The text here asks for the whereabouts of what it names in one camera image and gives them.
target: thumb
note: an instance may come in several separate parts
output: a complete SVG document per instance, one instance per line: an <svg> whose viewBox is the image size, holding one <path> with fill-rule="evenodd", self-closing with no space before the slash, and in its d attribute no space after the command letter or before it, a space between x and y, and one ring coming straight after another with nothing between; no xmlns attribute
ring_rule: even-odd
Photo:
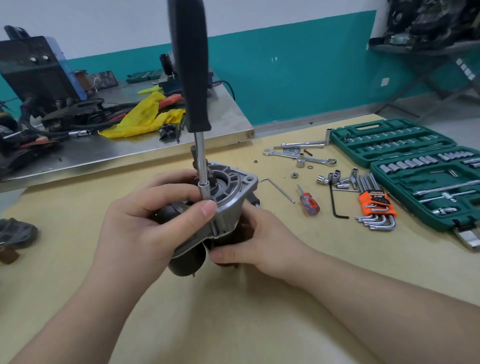
<svg viewBox="0 0 480 364"><path fill-rule="evenodd" d="M253 239L234 245L225 245L210 252L210 259L214 263L246 263L256 264L257 253Z"/></svg>
<svg viewBox="0 0 480 364"><path fill-rule="evenodd" d="M197 202L176 218L156 227L155 235L161 237L164 244L175 249L207 224L215 215L216 210L215 201Z"/></svg>

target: teal wall stripe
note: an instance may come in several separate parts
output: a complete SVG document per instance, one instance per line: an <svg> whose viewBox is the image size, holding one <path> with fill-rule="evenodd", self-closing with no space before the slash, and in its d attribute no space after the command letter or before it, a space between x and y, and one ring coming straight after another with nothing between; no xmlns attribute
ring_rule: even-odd
<svg viewBox="0 0 480 364"><path fill-rule="evenodd" d="M398 56L366 50L374 20L375 11L358 12L214 36L210 65L231 83L252 125L381 102L413 75ZM159 55L169 50L170 44L124 50L70 60L70 65L89 73L111 70L124 80L159 68ZM440 78L453 85L452 72L444 70ZM380 87L385 77L390 84ZM409 96L426 91L417 87ZM0 99L12 97L0 79Z"/></svg>

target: black screwdriver handle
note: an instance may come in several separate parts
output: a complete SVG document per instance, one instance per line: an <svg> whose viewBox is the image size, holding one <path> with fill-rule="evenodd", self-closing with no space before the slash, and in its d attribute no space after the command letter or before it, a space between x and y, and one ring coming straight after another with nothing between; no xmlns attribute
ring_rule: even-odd
<svg viewBox="0 0 480 364"><path fill-rule="evenodd" d="M207 115L208 40L203 0L168 0L175 68L187 108L190 133L212 129Z"/></svg>

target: small screwdriver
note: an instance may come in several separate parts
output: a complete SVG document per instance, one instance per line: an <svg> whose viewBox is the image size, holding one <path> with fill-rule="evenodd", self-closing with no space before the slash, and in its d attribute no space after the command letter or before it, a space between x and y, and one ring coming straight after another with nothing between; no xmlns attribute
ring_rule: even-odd
<svg viewBox="0 0 480 364"><path fill-rule="evenodd" d="M300 202L302 202L305 210L307 210L307 214L310 216L315 216L320 212L320 207L315 202L311 194L306 194L301 187L297 184L297 187L301 193Z"/></svg>

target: wooden workbench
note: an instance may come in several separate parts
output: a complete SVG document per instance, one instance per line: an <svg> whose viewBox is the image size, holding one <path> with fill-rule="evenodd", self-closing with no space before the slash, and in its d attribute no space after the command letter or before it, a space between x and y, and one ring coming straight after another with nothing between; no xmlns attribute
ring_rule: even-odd
<svg viewBox="0 0 480 364"><path fill-rule="evenodd" d="M349 172L352 162L335 146L312 150L316 158L338 159L335 168L265 157L262 150L282 142L322 139L327 127L378 120L376 115L339 121L235 146L214 149L209 160L270 177L298 198L296 184L322 208L308 218L269 182L256 192L307 244L360 267L480 304L480 255L437 233L397 207L394 232L370 231L358 195L335 193L332 215L327 186L316 177L333 169ZM6 363L70 298L89 269L108 205L156 173L190 168L185 158L149 162L28 189L3 214L35 224L41 231L10 266L0 266L0 362ZM298 179L290 177L299 172ZM220 268L206 261L196 278L166 270L128 319L112 363L376 363L377 359L308 294L264 276L252 267Z"/></svg>

